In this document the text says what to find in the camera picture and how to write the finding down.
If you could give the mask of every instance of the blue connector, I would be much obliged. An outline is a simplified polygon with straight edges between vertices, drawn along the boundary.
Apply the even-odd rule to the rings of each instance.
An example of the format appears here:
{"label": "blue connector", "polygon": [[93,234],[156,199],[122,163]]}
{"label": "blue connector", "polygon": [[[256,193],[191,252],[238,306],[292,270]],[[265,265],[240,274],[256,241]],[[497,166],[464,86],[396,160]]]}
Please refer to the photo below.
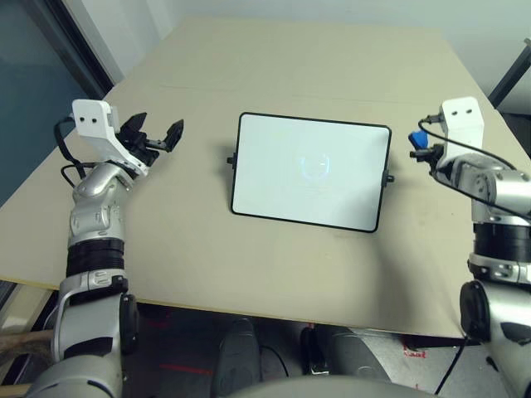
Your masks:
{"label": "blue connector", "polygon": [[415,150],[428,148],[428,134],[426,134],[426,131],[414,131],[407,137],[409,138],[409,142],[412,143]]}

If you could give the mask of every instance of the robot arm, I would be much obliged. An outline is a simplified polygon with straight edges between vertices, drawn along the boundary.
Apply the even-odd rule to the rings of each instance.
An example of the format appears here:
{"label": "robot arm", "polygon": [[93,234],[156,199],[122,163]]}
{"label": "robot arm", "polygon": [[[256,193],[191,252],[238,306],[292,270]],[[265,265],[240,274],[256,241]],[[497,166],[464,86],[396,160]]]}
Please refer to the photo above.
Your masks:
{"label": "robot arm", "polygon": [[136,177],[146,177],[158,157],[171,152],[183,132],[172,125],[164,141],[140,132],[146,114],[121,129],[104,101],[73,105],[78,134],[102,157],[74,188],[66,278],[61,282],[52,340],[56,364],[44,372],[28,397],[121,397],[121,355],[138,341],[136,300],[127,294],[124,270],[124,204]]}
{"label": "robot arm", "polygon": [[[481,147],[483,119],[477,101],[452,99],[423,122],[442,123],[445,138]],[[512,397],[531,396],[531,181],[498,157],[445,141],[419,148],[441,184],[472,198],[475,280],[460,293],[461,326],[482,342]]]}

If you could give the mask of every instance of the black cable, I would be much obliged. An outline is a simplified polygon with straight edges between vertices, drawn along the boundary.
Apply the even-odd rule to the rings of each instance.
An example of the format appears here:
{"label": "black cable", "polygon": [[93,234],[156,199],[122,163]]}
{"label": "black cable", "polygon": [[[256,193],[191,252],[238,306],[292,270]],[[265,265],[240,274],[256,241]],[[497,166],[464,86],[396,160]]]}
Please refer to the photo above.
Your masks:
{"label": "black cable", "polygon": [[260,348],[262,349],[266,349],[266,350],[269,350],[271,352],[273,352],[277,358],[279,358],[279,361],[280,363],[282,364],[282,367],[284,368],[284,373],[285,373],[285,376],[286,377],[290,377],[290,374],[288,373],[288,368],[285,366],[285,363],[284,361],[282,360],[282,357],[280,356],[280,354],[273,348],[273,347],[269,347],[269,346],[260,346]]}
{"label": "black cable", "polygon": [[83,167],[81,166],[81,162],[74,158],[70,151],[68,150],[68,147],[66,146],[65,139],[63,138],[63,135],[61,133],[61,125],[64,123],[73,122],[74,119],[70,116],[65,117],[64,119],[59,120],[54,126],[53,126],[53,135],[56,138],[57,146],[59,147],[59,150],[61,151],[61,154],[63,155],[63,158],[68,160],[69,162],[72,162],[74,167],[77,170],[77,173],[80,175],[80,178],[83,179],[86,177],[85,170],[83,170]]}
{"label": "black cable", "polygon": [[443,181],[441,181],[439,178],[436,177],[436,172],[442,172],[442,170],[439,170],[439,169],[436,169],[435,172],[433,172],[431,174],[431,176],[433,177],[433,179],[437,182],[439,182],[441,185],[447,187],[447,188],[450,188],[451,190],[453,191],[456,191],[456,192],[459,192],[460,194],[462,195],[465,195],[466,197],[469,197],[470,199],[474,200],[474,201],[479,201],[481,203],[483,203],[484,205],[486,206],[490,206],[490,207],[494,207],[498,210],[501,210],[501,211],[505,211],[507,213],[509,213],[510,215],[512,216],[517,216],[517,217],[520,217],[521,219],[523,220],[526,220],[528,222],[531,222],[531,216],[528,216],[526,214],[523,214],[523,213],[518,213],[517,211],[513,211],[513,210],[510,210],[508,209],[507,207],[503,207],[503,206],[500,206],[500,205],[496,205],[495,203],[492,203],[490,201],[486,201],[485,199],[482,199],[480,197],[475,197],[474,195],[471,195],[469,194],[468,192],[465,192],[465,191],[462,191],[461,189],[459,188],[456,188],[456,187],[453,187],[452,185],[450,184],[447,184]]}
{"label": "black cable", "polygon": [[[476,147],[472,147],[470,145],[467,145],[466,143],[460,143],[459,141],[455,141],[453,139],[449,139],[447,137],[443,137],[439,134],[435,134],[433,132],[431,132],[430,130],[426,129],[425,127],[422,126],[423,123],[429,123],[431,124],[432,123],[432,120],[435,120],[435,121],[440,121],[440,118],[441,116],[440,115],[436,115],[436,116],[428,116],[427,118],[425,119],[422,119],[422,120],[419,120],[418,122],[418,127],[419,129],[423,130],[424,132],[426,132],[426,134],[428,135],[431,135],[432,137],[434,138],[438,138],[438,139],[441,139],[443,141],[447,141],[448,143],[453,143],[455,145],[459,145],[463,148],[467,148],[467,149],[470,149],[472,151],[476,151],[478,153],[483,153],[485,156],[488,156],[490,158],[494,158],[496,160],[498,160],[499,162],[502,162],[503,164],[505,164],[507,167],[509,167],[511,170],[516,170],[516,167],[513,166],[513,164],[511,164],[510,162],[508,162],[507,160],[501,158],[500,156],[497,156],[497,155],[494,155],[493,153],[490,153],[488,151],[485,151],[483,149],[479,149],[479,148],[476,148]],[[465,195],[466,197],[469,197],[470,199],[474,200],[474,201],[478,201],[480,203],[483,203],[484,205],[486,206],[490,206],[490,207],[494,207],[498,210],[501,210],[501,211],[505,211],[513,216],[517,216],[517,217],[520,217],[522,218],[523,220],[526,220],[526,221],[529,221],[531,222],[531,217],[526,215],[526,214],[523,214],[523,213],[518,213],[517,211],[512,211],[510,209],[508,209],[507,207],[503,207],[503,206],[500,206],[500,205],[496,205],[495,203],[491,203],[489,201],[486,201],[485,199],[482,199],[480,197],[475,197],[474,195],[471,195],[469,194],[468,192],[464,192],[462,191],[461,189],[457,188],[457,187],[453,187],[452,185],[450,184],[447,184],[443,181],[441,181],[439,178],[436,177],[436,173],[437,172],[444,172],[443,170],[440,170],[440,169],[436,169],[434,172],[431,173],[431,176],[433,177],[433,179],[440,183],[441,185],[447,187],[447,188],[450,188],[451,190],[453,191],[456,191],[456,192],[459,192],[460,194],[462,195]]]}
{"label": "black cable", "polygon": [[446,371],[445,375],[442,377],[441,382],[439,383],[439,386],[435,390],[435,395],[438,396],[439,392],[441,392],[442,387],[446,383],[446,379],[450,376],[451,371],[454,370],[454,366],[456,365],[457,361],[459,361],[459,358],[461,357],[461,354],[463,353],[463,350],[465,349],[466,344],[468,344],[468,336],[465,337],[463,340],[463,343],[461,343],[459,350],[457,350],[457,353],[455,354],[454,360],[451,362],[450,367]]}
{"label": "black cable", "polygon": [[66,182],[68,182],[68,184],[72,187],[72,188],[75,188],[76,185],[75,183],[72,182],[72,180],[70,178],[68,178],[68,176],[66,175],[66,172],[65,170],[67,168],[71,168],[71,167],[75,167],[76,169],[78,167],[81,167],[81,169],[83,167],[86,167],[86,168],[93,168],[94,166],[96,165],[96,163],[81,163],[81,162],[78,162],[77,164],[67,164],[66,166],[63,166],[61,167],[61,175],[63,176],[63,178],[65,178]]}
{"label": "black cable", "polygon": [[439,134],[435,134],[433,133],[432,131],[426,129],[425,127],[422,126],[423,123],[429,123],[431,124],[431,121],[429,119],[423,119],[423,120],[419,120],[418,121],[418,127],[420,130],[424,131],[426,134],[428,135],[431,135],[432,137],[434,138],[438,138],[438,139],[442,139],[443,141],[447,141],[448,143],[453,143],[455,145],[459,145],[460,147],[463,147],[463,148],[467,148],[467,149],[470,149],[471,151],[475,151],[475,152],[479,152],[479,153],[483,153],[485,156],[488,156],[490,158],[494,158],[496,159],[497,161],[499,162],[502,162],[503,164],[505,164],[507,167],[509,167],[511,170],[516,170],[516,167],[513,166],[512,163],[508,162],[507,160],[501,158],[500,156],[497,156],[497,155],[494,155],[493,153],[490,153],[488,151],[485,151],[484,149],[480,149],[480,148],[476,148],[476,147],[472,147],[471,145],[467,145],[466,143],[460,143],[459,141],[454,141],[453,139],[449,139],[447,137],[443,137],[442,135],[439,135]]}

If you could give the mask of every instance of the tabletop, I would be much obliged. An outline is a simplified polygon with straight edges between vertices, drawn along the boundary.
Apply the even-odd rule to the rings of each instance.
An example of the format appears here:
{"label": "tabletop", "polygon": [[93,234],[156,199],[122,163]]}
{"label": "tabletop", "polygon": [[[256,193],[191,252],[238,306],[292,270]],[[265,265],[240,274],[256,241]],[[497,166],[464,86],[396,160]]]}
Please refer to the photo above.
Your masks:
{"label": "tabletop", "polygon": [[[484,115],[484,148],[529,167],[438,31],[185,20],[105,98],[122,122],[148,112],[151,138],[184,119],[175,151],[130,193],[131,292],[149,303],[459,337],[470,200],[408,157],[407,135],[443,100],[467,95]],[[389,126],[396,181],[383,193],[378,231],[232,214],[226,159],[246,111]],[[97,159],[76,133],[66,143],[82,161]],[[64,164],[56,149],[0,209],[2,279],[56,289],[64,278],[73,206]]]}

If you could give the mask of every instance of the red marking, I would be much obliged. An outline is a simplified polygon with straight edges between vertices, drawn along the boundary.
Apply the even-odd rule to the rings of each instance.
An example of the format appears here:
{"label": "red marking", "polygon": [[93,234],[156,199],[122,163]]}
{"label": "red marking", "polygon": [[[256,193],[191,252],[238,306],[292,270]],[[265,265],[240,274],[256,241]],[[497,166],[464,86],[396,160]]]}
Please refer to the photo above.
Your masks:
{"label": "red marking", "polygon": [[158,365],[161,369],[168,369],[170,371],[184,371],[186,373],[194,373],[196,375],[212,376],[212,371],[208,369],[200,369],[197,367],[172,365],[171,363],[161,363]]}
{"label": "red marking", "polygon": [[406,344],[402,344],[402,348],[404,350],[404,357],[426,359],[426,351],[412,351],[406,347]]}
{"label": "red marking", "polygon": [[151,326],[152,328],[157,328],[157,329],[165,329],[168,327],[168,322],[157,322],[157,321],[152,321],[152,320],[148,320],[148,325]]}

